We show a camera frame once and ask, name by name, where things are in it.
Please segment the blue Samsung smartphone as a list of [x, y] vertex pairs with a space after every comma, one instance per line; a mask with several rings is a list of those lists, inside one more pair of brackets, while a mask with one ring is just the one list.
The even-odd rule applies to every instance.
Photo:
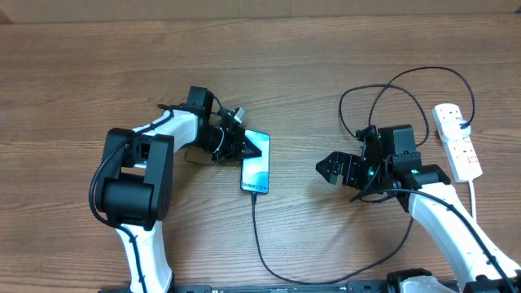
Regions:
[[270, 136], [267, 133], [246, 129], [245, 138], [260, 150], [260, 156], [243, 160], [241, 190], [267, 194], [269, 192]]

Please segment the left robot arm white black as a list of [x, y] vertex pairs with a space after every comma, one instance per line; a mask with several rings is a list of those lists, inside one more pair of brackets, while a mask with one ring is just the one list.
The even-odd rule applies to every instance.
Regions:
[[[191, 86], [186, 102], [160, 105], [162, 115], [134, 129], [113, 128], [93, 175], [89, 205], [94, 217], [119, 234], [131, 281], [128, 292], [173, 292], [174, 273], [164, 248], [163, 220], [173, 196], [173, 163], [196, 147], [214, 163], [242, 165], [240, 188], [269, 191], [270, 136], [242, 126], [245, 111], [212, 106], [218, 98]], [[220, 117], [213, 125], [211, 117]]]

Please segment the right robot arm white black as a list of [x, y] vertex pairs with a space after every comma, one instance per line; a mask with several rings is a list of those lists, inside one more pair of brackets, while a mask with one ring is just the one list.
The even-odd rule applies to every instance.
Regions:
[[330, 184], [357, 189], [354, 200], [397, 199], [449, 263], [462, 292], [518, 292], [520, 266], [504, 254], [463, 207], [449, 177], [422, 164], [411, 125], [356, 133], [361, 154], [330, 153], [316, 170]]

